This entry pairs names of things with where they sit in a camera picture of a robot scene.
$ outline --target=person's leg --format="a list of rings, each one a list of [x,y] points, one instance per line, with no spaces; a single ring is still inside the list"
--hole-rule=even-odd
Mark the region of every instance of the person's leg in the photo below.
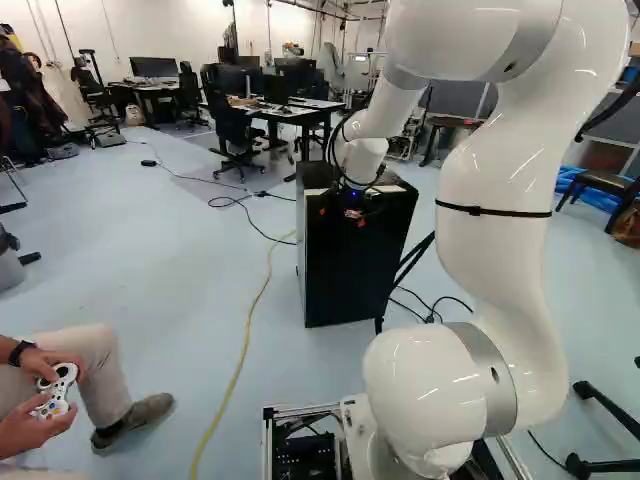
[[[113,425],[133,404],[120,368],[118,339],[106,325],[68,328],[34,335],[44,350],[69,352],[82,357],[86,371],[78,383],[89,418],[96,428]]]
[[[86,371],[80,394],[96,432],[91,442],[105,451],[131,430],[151,425],[169,413],[173,397],[167,393],[132,403],[118,359],[115,333],[104,325],[69,328],[33,336],[45,350],[73,353],[82,357]],[[35,395],[33,378],[21,370],[0,365],[0,419],[15,406]]]

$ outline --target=wristwatch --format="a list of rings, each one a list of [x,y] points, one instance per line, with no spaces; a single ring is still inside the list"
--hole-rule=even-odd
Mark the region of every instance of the wristwatch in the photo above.
[[[31,342],[25,342],[24,340],[22,340],[18,346],[16,348],[13,349],[13,351],[11,352],[11,354],[9,355],[9,361],[7,362],[9,365],[11,365],[12,367],[20,367],[20,355],[22,355],[22,352],[24,352],[27,348],[38,348],[38,346],[35,343],[31,343]]]

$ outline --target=beige pants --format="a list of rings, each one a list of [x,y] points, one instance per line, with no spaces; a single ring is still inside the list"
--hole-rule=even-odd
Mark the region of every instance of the beige pants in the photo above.
[[[76,354],[84,359],[86,371],[78,384],[87,414],[97,428],[120,420],[131,408],[131,397],[118,360],[118,340],[110,327],[93,325],[70,328],[30,337],[44,350]],[[0,365],[0,419],[15,406],[37,393],[33,378],[20,369]],[[0,480],[72,480],[74,474],[15,470],[0,471]]]

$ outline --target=white game controller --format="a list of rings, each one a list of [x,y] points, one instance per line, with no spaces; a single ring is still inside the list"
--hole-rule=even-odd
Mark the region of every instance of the white game controller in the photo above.
[[[51,400],[36,408],[36,413],[42,420],[51,420],[69,411],[67,392],[78,377],[78,367],[74,363],[59,363],[53,369],[60,377],[57,382],[52,384],[44,378],[39,378],[36,382],[40,393],[52,396]]]

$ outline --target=light blue floor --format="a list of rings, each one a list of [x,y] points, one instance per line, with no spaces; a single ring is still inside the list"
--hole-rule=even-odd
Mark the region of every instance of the light blue floor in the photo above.
[[[143,128],[127,136],[152,142],[180,173],[219,166],[214,155],[184,140]],[[24,335],[106,322],[120,336],[134,396],[169,391],[177,398],[174,415],[153,434],[130,442],[126,452],[93,455],[84,415],[44,449],[49,467],[89,472],[96,479],[187,477],[236,364],[247,309],[262,283],[270,246],[238,207],[210,209],[167,172],[141,167],[141,159],[152,158],[147,148],[129,144],[88,150],[26,170],[29,208],[0,219],[20,237],[24,251],[43,254],[29,267],[24,284],[0,295],[0,331]],[[438,171],[415,164],[393,168],[421,192],[408,240],[413,245],[434,227]],[[281,184],[273,192],[293,196],[294,189],[294,184]],[[12,195],[2,179],[0,201]],[[294,203],[246,203],[269,234],[295,228]],[[640,256],[605,235],[605,223],[604,214],[584,204],[568,205],[553,217],[546,291],[572,379],[592,381],[640,418],[640,371],[633,364],[640,355]],[[245,370],[205,452],[199,478],[259,478],[262,406],[331,402],[363,390],[361,358],[373,338],[372,322],[306,330],[295,265],[294,249],[278,247],[273,279],[255,314]],[[444,272],[435,250],[405,284],[428,302],[441,295],[470,300]],[[410,297],[397,298],[418,308]],[[439,310],[445,321],[468,318],[455,304],[444,303]],[[394,306],[386,319],[385,328],[414,322]],[[640,445],[601,408],[573,395],[563,414],[536,432],[561,459],[572,450],[590,460],[640,455]],[[525,435],[513,435],[513,442],[535,477],[568,478]]]

